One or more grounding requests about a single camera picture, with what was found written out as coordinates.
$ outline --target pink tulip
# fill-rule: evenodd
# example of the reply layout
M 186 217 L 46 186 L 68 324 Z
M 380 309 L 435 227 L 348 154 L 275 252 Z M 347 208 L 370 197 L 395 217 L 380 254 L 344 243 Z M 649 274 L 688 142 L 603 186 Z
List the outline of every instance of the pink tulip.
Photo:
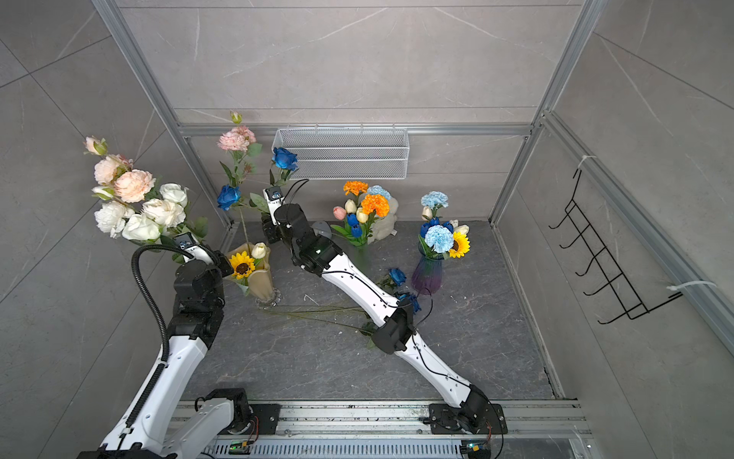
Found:
M 346 218 L 346 210 L 344 210 L 344 207 L 336 206 L 334 208 L 334 218 L 342 221 Z

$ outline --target beige vase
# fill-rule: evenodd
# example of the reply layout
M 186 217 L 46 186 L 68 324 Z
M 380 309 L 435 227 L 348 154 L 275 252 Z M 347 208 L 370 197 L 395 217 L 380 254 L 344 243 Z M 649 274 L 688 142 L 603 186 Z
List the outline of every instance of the beige vase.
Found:
M 227 252 L 227 260 L 232 258 L 236 253 L 246 252 L 247 255 L 250 255 L 253 248 L 255 248 L 253 243 L 245 242 L 235 250 Z M 227 279 L 233 280 L 234 275 L 228 276 Z M 250 286 L 250 293 L 259 300 L 264 302 L 275 300 L 277 295 L 275 294 L 275 289 L 273 289 L 273 278 L 270 272 L 270 247 L 267 248 L 262 264 L 247 278 L 247 283 Z

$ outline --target zip tie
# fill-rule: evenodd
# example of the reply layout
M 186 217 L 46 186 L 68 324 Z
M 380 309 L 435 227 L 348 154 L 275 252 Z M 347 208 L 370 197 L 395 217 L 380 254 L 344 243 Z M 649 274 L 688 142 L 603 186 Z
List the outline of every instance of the zip tie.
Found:
M 584 161 L 586 161 L 586 160 L 587 160 L 588 158 L 596 158 L 596 156 L 592 156 L 592 155 L 583 155 L 583 156 L 581 157 L 581 162 L 580 162 L 580 163 L 578 163 L 578 166 L 576 166 L 576 169 L 581 169 L 581 165 L 582 165 L 582 164 L 584 163 Z
M 681 285 L 671 285 L 668 287 L 665 287 L 668 290 L 671 290 L 673 292 L 676 292 L 677 290 L 680 290 L 684 287 L 687 287 L 689 285 L 710 285 L 712 287 L 716 287 L 716 284 L 709 281 L 690 281 L 690 282 L 684 282 Z

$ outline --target gray marble floor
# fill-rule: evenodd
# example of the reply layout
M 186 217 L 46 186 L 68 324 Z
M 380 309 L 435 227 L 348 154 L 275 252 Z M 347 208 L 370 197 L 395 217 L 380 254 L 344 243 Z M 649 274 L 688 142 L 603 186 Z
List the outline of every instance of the gray marble floor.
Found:
M 469 224 L 471 250 L 463 259 L 444 261 L 443 286 L 433 295 L 434 310 L 420 326 L 421 335 L 448 365 L 490 398 L 553 398 L 489 224 Z M 399 267 L 410 282 L 420 256 L 419 225 L 398 222 L 396 236 L 369 245 L 371 266 L 366 274 L 376 279 L 387 268 Z M 257 225 L 249 225 L 249 235 L 252 241 L 263 240 Z M 243 241 L 240 235 L 233 247 Z M 354 254 L 349 244 L 339 244 Z M 330 283 L 293 266 L 285 245 L 272 248 L 270 261 L 273 281 L 283 293 L 280 305 L 263 310 L 228 283 L 225 321 L 189 381 L 184 399 L 227 386 L 244 387 L 253 400 L 440 398 L 408 363 L 369 347 L 369 338 L 355 329 L 282 314 L 296 309 L 293 306 L 304 311 L 355 304 Z M 430 306 L 427 298 L 420 301 L 423 311 L 416 320 Z M 361 311 L 313 317 L 356 326 L 366 321 Z

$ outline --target black wire rack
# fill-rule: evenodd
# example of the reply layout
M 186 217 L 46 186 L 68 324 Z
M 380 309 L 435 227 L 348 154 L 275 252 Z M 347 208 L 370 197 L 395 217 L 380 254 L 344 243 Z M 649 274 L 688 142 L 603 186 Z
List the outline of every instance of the black wire rack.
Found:
M 635 320 L 635 319 L 638 319 L 641 316 L 644 316 L 645 314 L 649 314 L 649 313 L 653 312 L 654 310 L 656 310 L 657 308 L 660 308 L 661 306 L 665 306 L 666 304 L 670 303 L 671 301 L 673 301 L 673 300 L 675 300 L 677 298 L 682 297 L 683 296 L 683 293 L 681 293 L 681 292 L 675 292 L 674 294 L 670 295 L 666 301 L 663 301 L 662 303 L 658 304 L 657 306 L 653 306 L 653 307 L 649 307 L 647 304 L 645 304 L 644 301 L 642 301 L 642 299 L 640 298 L 639 294 L 635 290 L 635 287 L 632 285 L 632 283 L 630 282 L 629 278 L 627 277 L 627 275 L 625 274 L 625 272 L 622 270 L 621 266 L 619 265 L 619 263 L 615 259 L 614 255 L 612 255 L 612 253 L 609 250 L 609 248 L 607 247 L 606 243 L 603 241 L 603 239 L 601 239 L 601 237 L 599 236 L 599 233 L 596 231 L 596 228 L 594 228 L 594 226 L 591 224 L 591 222 L 589 221 L 589 219 L 586 218 L 586 214 L 584 214 L 584 211 L 581 210 L 581 207 L 578 206 L 578 203 L 575 200 L 575 198 L 576 198 L 576 190 L 578 189 L 578 181 L 581 179 L 581 169 L 576 169 L 576 172 L 573 174 L 573 178 L 576 179 L 576 184 L 573 187 L 573 194 L 571 195 L 571 200 L 568 201 L 568 204 L 564 207 L 564 212 L 565 212 L 566 215 L 563 217 L 563 219 L 560 221 L 560 223 L 558 225 L 548 226 L 548 227 L 550 229 L 556 229 L 559 226 L 561 226 L 563 224 L 563 222 L 566 221 L 566 220 L 569 220 L 571 222 L 571 224 L 573 224 L 573 227 L 576 229 L 576 232 L 578 233 L 578 235 L 576 236 L 576 238 L 573 241 L 571 241 L 571 243 L 569 245 L 559 245 L 559 247 L 562 248 L 562 249 L 568 249 L 569 247 L 571 247 L 572 245 L 574 245 L 576 243 L 576 241 L 578 241 L 579 239 L 581 241 L 583 241 L 584 244 L 586 245 L 586 248 L 589 250 L 589 253 L 592 255 L 592 259 L 589 261 L 589 264 L 586 266 L 586 269 L 584 270 L 584 272 L 582 272 L 582 273 L 576 272 L 576 275 L 579 276 L 579 277 L 585 276 L 586 274 L 589 273 L 589 270 L 591 269 L 592 265 L 596 262 L 596 265 L 599 266 L 599 270 L 601 271 L 602 275 L 604 276 L 604 279 L 606 280 L 606 282 L 601 287 L 599 287 L 595 292 L 592 292 L 592 293 L 586 293 L 586 292 L 584 292 L 584 294 L 587 297 L 591 297 L 591 296 L 596 295 L 597 293 L 601 292 L 606 287 L 609 287 L 614 292 L 614 296 L 619 301 L 619 304 L 622 306 L 622 309 L 624 310 L 624 312 L 622 312 L 620 315 L 618 315 L 615 318 L 613 318 L 611 320 L 608 320 L 606 322 L 602 322 L 600 320 L 598 320 L 597 322 L 599 322 L 601 325 L 607 325 L 607 324 L 611 324 L 615 320 L 620 319 L 620 318 L 622 318 L 624 316 L 627 316 L 630 320 Z M 581 223 L 579 225 L 579 224 L 577 224 L 576 221 L 574 221 L 573 217 L 571 217 L 571 212 L 574 209 L 578 210 L 578 213 L 584 219 L 583 220 L 584 223 Z M 594 235 L 597 237 L 597 239 L 599 239 L 599 241 L 601 243 L 601 249 L 596 250 L 596 251 L 594 251 L 592 249 L 592 245 L 589 244 L 589 241 L 586 240 L 586 237 L 584 236 L 584 233 L 587 233 L 588 231 L 593 231 Z M 599 256 L 602 255 L 605 252 L 606 252 L 606 255 L 608 255 L 608 257 L 614 262 L 614 266 L 619 271 L 619 273 L 616 274 L 616 275 L 614 275 L 613 277 L 610 277 L 611 275 L 604 270 L 604 267 L 599 262 Z M 629 285 L 630 290 L 634 294 L 634 298 L 635 298 L 636 304 L 634 306 L 632 306 L 631 308 L 627 308 L 627 306 L 625 306 L 625 302 L 622 301 L 621 295 L 619 293 L 619 285 L 618 285 L 617 288 L 615 288 L 614 285 L 613 285 L 613 282 L 616 281 L 617 279 L 620 279 L 620 278 L 621 278 L 622 281 L 626 282 L 627 285 Z

